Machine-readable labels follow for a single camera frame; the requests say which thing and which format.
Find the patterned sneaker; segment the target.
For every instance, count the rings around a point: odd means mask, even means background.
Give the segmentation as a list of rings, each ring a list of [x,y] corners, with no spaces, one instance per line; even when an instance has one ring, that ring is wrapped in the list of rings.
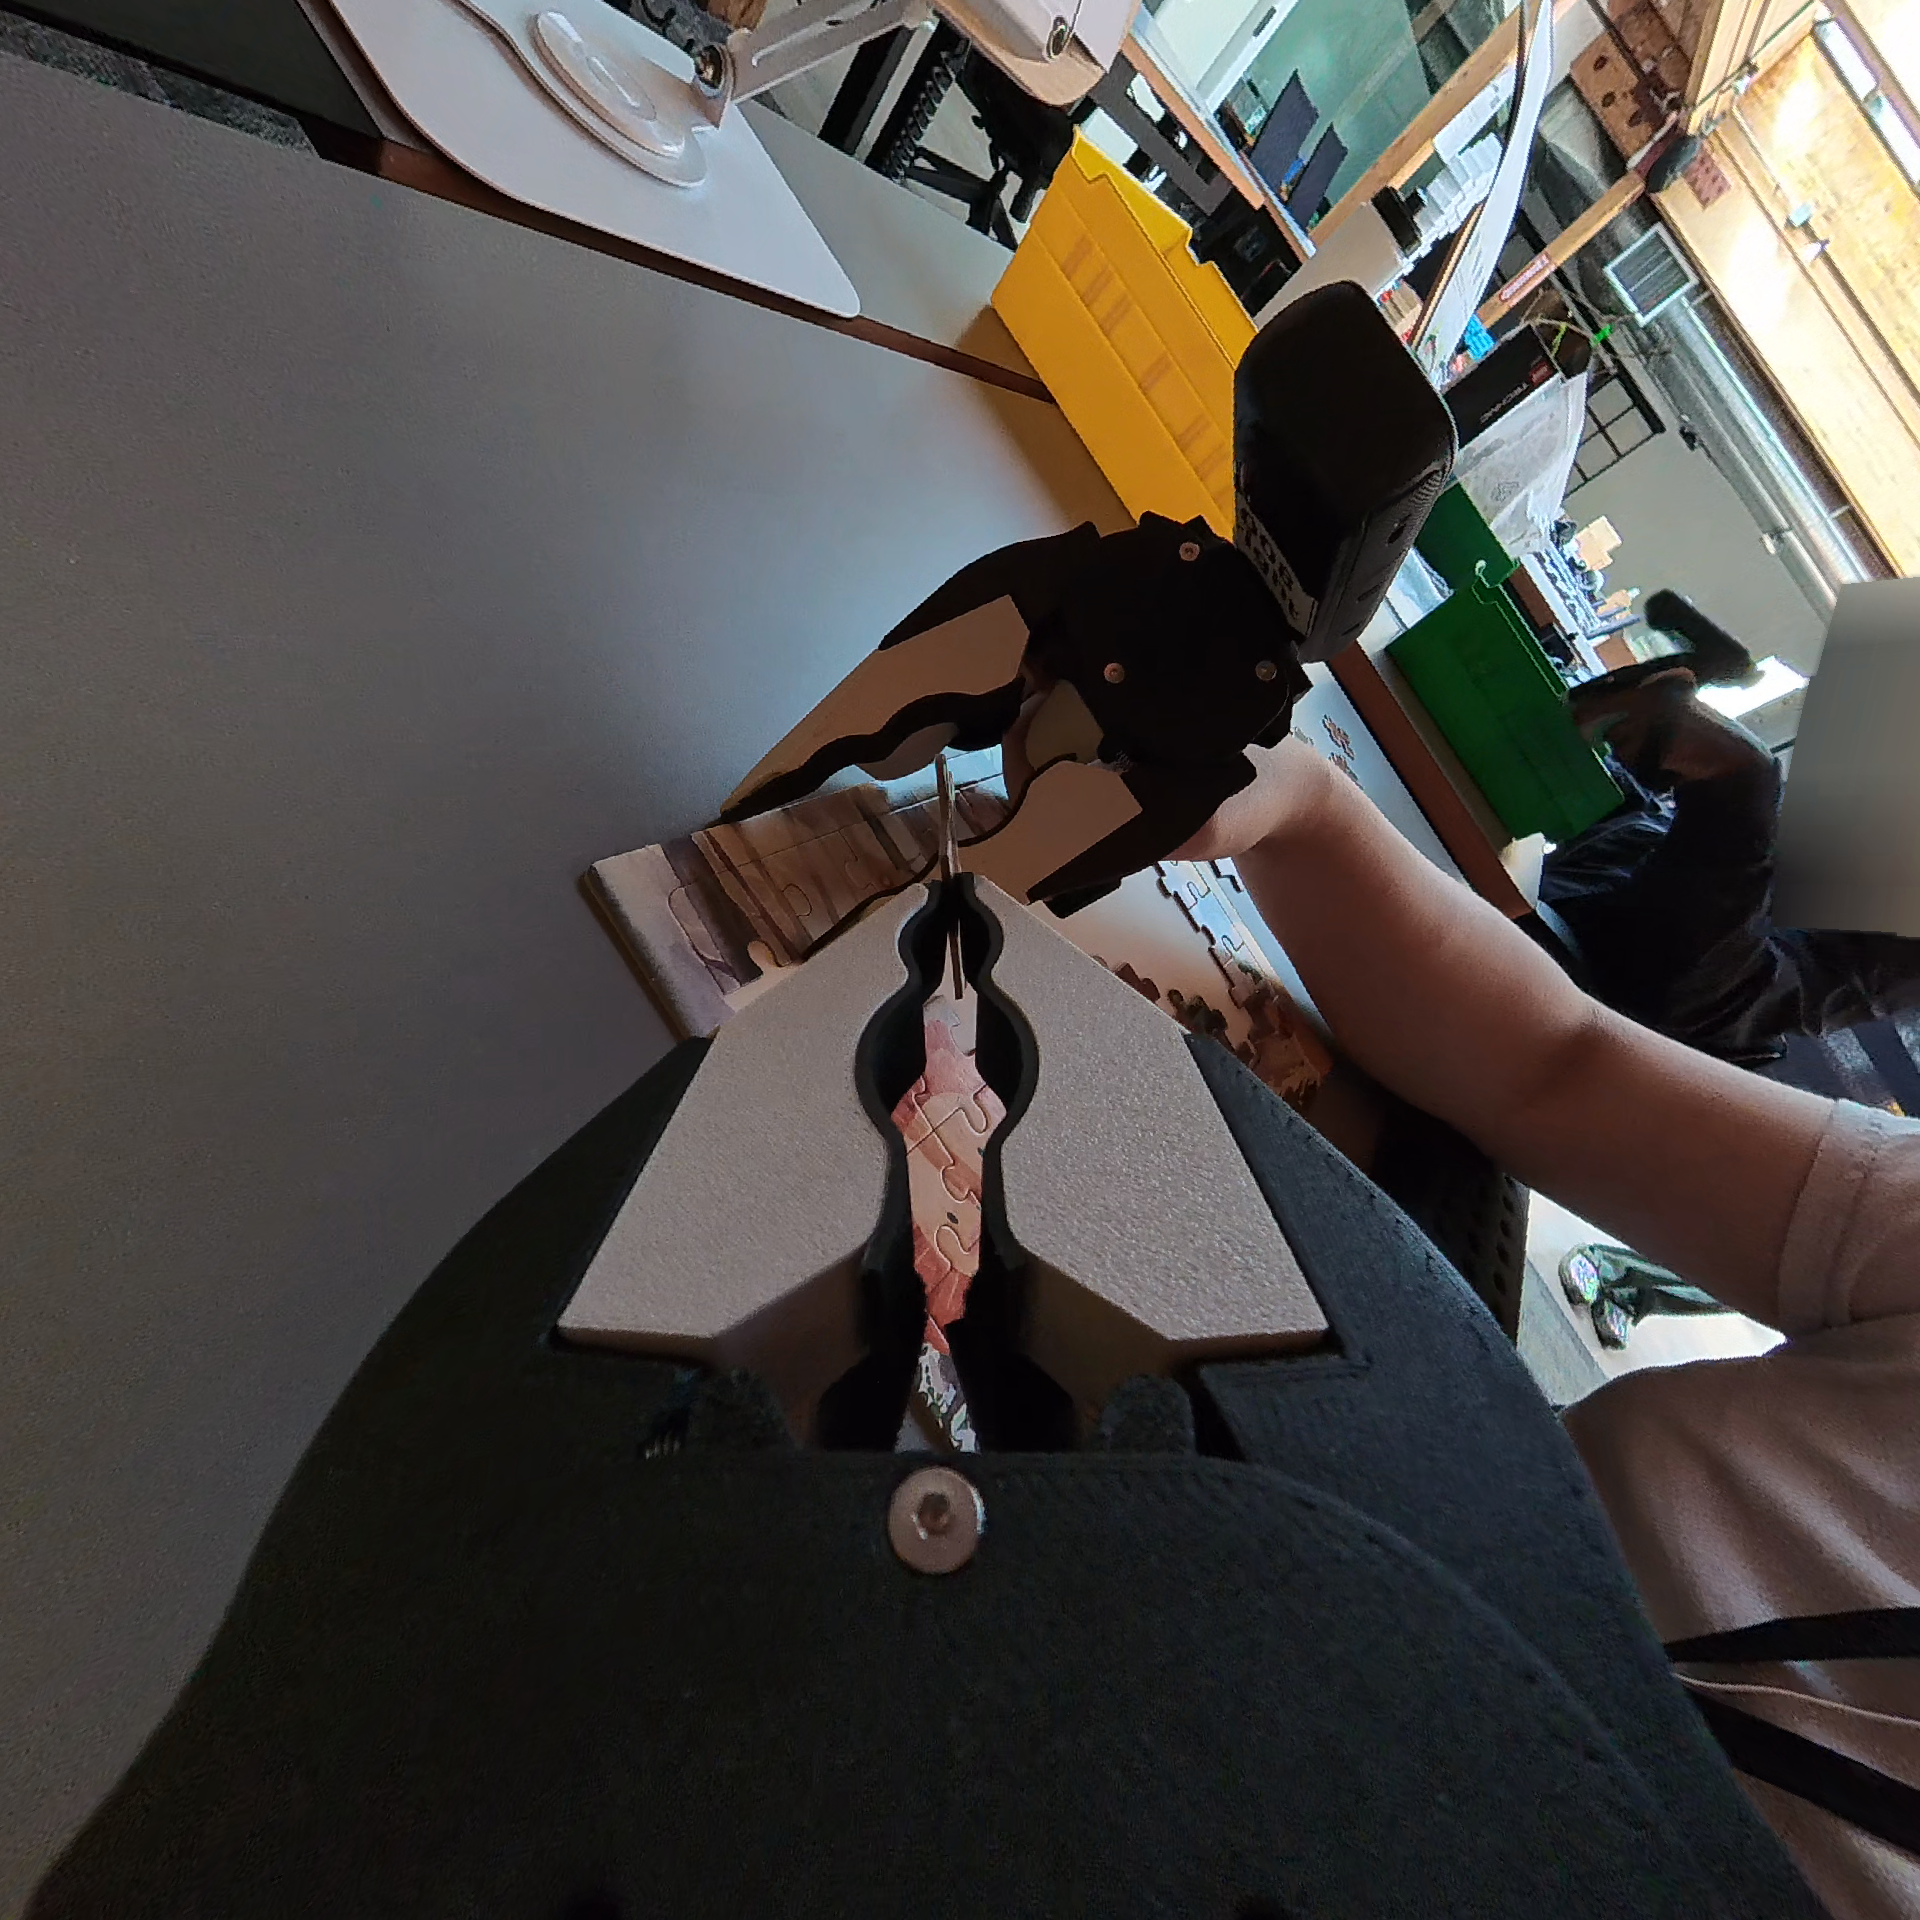
[[[1727,1315],[1730,1306],[1672,1269],[1611,1241],[1583,1241],[1558,1266],[1565,1293],[1586,1308],[1608,1352],[1629,1347],[1634,1329],[1659,1317]]]

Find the wooden board with white sheet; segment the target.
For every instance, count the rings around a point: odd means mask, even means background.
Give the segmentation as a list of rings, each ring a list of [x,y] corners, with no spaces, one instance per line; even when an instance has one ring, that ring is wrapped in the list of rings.
[[[1408,350],[1437,389],[1449,384],[1449,366],[1481,305],[1512,233],[1530,171],[1535,137],[1552,85],[1554,2],[1526,2],[1519,13],[1517,86],[1503,133],[1497,166],[1485,201],[1458,228]]]

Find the clear plastic bag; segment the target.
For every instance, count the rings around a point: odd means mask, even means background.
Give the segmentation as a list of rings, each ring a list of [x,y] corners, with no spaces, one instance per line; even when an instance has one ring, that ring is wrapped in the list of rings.
[[[1561,517],[1586,426],[1586,398],[1586,372],[1554,376],[1456,458],[1454,481],[1517,560],[1544,550]]]

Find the black cardboard box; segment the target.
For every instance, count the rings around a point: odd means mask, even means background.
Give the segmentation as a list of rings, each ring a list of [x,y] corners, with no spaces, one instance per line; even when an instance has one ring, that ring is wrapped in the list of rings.
[[[1470,372],[1451,381],[1445,402],[1451,412],[1458,449],[1512,413],[1528,396],[1558,378],[1583,376],[1593,360],[1593,342],[1577,328],[1528,322],[1506,334]]]

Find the brown-backed jigsaw piece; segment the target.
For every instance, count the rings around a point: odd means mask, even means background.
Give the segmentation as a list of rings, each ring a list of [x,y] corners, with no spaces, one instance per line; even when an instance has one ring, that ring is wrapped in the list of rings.
[[[941,869],[943,869],[943,900],[947,914],[947,949],[950,949],[950,1000],[959,1008],[966,1003],[969,982],[968,982],[968,968],[966,968],[966,940],[963,940],[963,924],[966,924],[966,899],[959,890],[959,836],[957,836],[957,786],[953,786],[953,770],[950,765],[950,750],[941,748],[935,752],[935,782],[938,782],[938,809],[941,809]]]

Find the partly assembled jigsaw puzzle board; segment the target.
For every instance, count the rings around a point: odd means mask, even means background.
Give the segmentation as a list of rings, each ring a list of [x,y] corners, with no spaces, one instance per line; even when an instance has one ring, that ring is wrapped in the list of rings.
[[[679,1038],[706,1038],[875,900],[938,857],[935,774],[856,780],[598,861],[587,894]],[[1064,934],[1194,1036],[1211,1038],[1303,1112],[1334,1073],[1290,994],[1231,860],[1163,860],[1064,922]],[[974,1016],[950,987],[926,1012],[929,1067],[895,1112],[909,1150],[914,1264],[929,1297],[899,1448],[974,1451],[947,1329],[978,1266],[982,1174],[1002,1100],[977,1067]]]

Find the yellow plastic bin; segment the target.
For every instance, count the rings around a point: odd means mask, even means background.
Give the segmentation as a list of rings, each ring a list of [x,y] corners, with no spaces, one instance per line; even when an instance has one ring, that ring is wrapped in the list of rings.
[[[1080,134],[993,308],[1127,512],[1234,528],[1234,371],[1257,324],[1192,228]]]

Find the large green plastic bin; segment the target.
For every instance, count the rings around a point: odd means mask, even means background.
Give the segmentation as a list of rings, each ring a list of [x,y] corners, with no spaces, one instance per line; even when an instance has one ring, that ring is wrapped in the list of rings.
[[[1386,651],[1513,836],[1566,844],[1621,806],[1504,588],[1462,585]]]

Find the person's white shirt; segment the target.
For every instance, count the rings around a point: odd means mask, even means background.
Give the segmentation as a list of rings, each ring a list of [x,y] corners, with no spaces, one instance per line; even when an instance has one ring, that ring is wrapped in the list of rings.
[[[1917,1121],[1835,1101],[1742,1313],[1774,1352],[1623,1377],[1568,1432],[1662,1642],[1919,1602]],[[1917,1657],[1688,1669],[1696,1698],[1917,1788]],[[1919,1916],[1917,1854],[1746,1782],[1831,1916]]]

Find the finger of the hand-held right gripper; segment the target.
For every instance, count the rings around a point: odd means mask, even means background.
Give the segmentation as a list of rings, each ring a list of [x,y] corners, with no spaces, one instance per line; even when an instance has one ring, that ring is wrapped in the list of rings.
[[[1002,740],[1011,813],[994,832],[994,884],[1023,904],[1142,806],[1103,761],[1103,726],[1078,689],[1033,693]]]
[[[1023,705],[1026,621],[1014,597],[880,646],[783,737],[723,805],[751,818],[858,765],[897,780],[938,750],[994,742]]]

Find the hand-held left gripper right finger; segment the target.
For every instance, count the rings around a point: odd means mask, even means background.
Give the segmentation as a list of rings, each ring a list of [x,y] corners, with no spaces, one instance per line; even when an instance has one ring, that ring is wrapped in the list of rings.
[[[1328,1317],[1203,1073],[1234,1056],[989,880],[943,907],[1006,1107],[950,1329],[982,1448],[1067,1450],[1127,1378],[1321,1349]]]

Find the person's right hand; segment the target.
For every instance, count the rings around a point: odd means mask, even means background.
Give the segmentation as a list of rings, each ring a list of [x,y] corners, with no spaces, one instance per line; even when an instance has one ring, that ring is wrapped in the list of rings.
[[[1248,874],[1303,875],[1358,844],[1371,806],[1311,740],[1287,737],[1271,750],[1250,748],[1248,761],[1253,782],[1232,793],[1174,857],[1248,860]]]

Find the black mesh chair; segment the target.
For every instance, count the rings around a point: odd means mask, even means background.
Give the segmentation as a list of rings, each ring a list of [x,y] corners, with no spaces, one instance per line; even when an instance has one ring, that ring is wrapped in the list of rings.
[[[1423,1228],[1519,1342],[1528,1192],[1458,1130],[1391,1096],[1342,1056],[1303,1114]]]

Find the white water bottle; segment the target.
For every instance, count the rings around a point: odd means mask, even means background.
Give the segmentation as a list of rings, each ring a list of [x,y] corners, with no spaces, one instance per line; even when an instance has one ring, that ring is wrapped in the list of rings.
[[[1113,69],[1142,2],[933,2],[1035,100],[1071,108]]]

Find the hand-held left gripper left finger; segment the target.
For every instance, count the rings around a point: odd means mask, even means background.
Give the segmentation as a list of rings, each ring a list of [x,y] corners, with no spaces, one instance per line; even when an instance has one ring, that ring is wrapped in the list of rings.
[[[805,1440],[897,1448],[926,1304],[893,1104],[941,907],[903,888],[713,1033],[560,1315],[569,1347],[743,1369]]]

